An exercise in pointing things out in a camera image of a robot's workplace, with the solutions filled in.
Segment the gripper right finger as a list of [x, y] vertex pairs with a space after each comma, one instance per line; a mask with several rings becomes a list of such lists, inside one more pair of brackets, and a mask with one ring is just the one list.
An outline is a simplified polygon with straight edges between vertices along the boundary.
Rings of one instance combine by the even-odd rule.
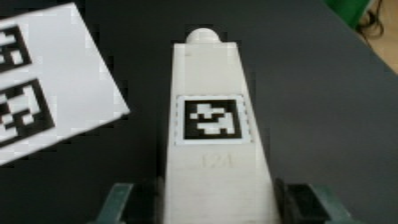
[[282, 224], [353, 224], [353, 217], [330, 189], [275, 179], [275, 197]]

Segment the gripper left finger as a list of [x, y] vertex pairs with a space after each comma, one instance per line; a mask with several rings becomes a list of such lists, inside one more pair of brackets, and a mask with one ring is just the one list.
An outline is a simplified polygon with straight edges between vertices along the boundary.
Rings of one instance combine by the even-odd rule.
[[131, 183], [115, 183], [108, 191], [99, 214], [87, 224], [126, 224], [122, 221], [122, 212], [127, 198], [133, 190]]

